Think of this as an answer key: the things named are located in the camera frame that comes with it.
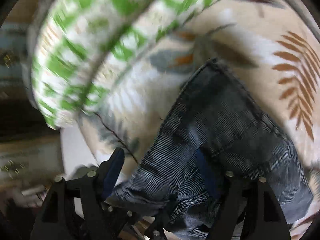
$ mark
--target pillow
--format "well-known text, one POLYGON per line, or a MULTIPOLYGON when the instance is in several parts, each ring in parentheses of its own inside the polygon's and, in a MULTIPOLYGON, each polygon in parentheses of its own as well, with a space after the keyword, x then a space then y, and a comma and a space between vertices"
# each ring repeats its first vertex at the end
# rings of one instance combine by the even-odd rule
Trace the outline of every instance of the pillow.
POLYGON ((138 17, 152 1, 53 3, 32 66, 34 96, 48 126, 72 124, 83 103, 85 112, 94 112, 137 56, 217 0, 155 0, 138 17))

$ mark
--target screw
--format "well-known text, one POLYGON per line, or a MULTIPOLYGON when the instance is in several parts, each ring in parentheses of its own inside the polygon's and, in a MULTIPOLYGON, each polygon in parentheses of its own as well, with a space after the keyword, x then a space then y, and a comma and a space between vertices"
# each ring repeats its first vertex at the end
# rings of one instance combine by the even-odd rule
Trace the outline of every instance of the screw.
POLYGON ((226 171, 226 176, 233 177, 233 172, 232 171, 226 171))
POLYGON ((63 180, 63 177, 60 176, 60 175, 54 178, 54 181, 55 181, 55 182, 60 182, 60 181, 62 181, 62 180, 63 180))
POLYGON ((259 181, 262 182, 262 183, 265 183, 267 180, 266 180, 265 177, 262 177, 262 176, 261 176, 261 177, 259 177, 259 181))
POLYGON ((154 236, 159 236, 159 235, 160 235, 160 232, 159 232, 158 230, 155 230, 155 231, 153 231, 153 235, 154 235, 154 236))
POLYGON ((87 176, 88 177, 94 177, 94 176, 96 176, 97 175, 97 173, 95 172, 95 171, 89 171, 88 173, 87 173, 87 176))

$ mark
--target green patterned fabric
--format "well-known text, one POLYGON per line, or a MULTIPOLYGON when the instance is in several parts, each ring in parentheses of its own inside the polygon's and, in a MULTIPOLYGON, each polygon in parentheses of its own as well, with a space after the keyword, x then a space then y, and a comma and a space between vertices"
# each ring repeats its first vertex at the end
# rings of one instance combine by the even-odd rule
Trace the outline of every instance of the green patterned fabric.
POLYGON ((56 0, 42 26, 32 71, 47 124, 65 127, 80 109, 95 112, 139 55, 216 1, 56 0))

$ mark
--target dark denim garment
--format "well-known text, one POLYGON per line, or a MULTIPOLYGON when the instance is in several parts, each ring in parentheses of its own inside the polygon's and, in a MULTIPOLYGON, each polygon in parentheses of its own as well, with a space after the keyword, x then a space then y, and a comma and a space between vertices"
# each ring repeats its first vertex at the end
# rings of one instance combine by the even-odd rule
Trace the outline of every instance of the dark denim garment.
POLYGON ((111 200, 142 215, 161 209, 165 229, 180 238, 206 237, 220 208, 209 195, 197 150, 212 166, 215 185, 224 173, 265 176, 287 223, 302 218, 313 199, 296 149, 240 82, 212 59, 190 79, 163 122, 154 144, 131 179, 118 185, 111 200))

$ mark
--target white surface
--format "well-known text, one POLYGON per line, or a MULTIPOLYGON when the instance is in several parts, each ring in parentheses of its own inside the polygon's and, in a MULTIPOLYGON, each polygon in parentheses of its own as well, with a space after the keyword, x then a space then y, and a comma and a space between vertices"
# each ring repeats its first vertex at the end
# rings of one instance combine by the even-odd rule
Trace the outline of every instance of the white surface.
POLYGON ((80 166, 97 165, 78 126, 62 129, 61 144, 66 179, 80 166))

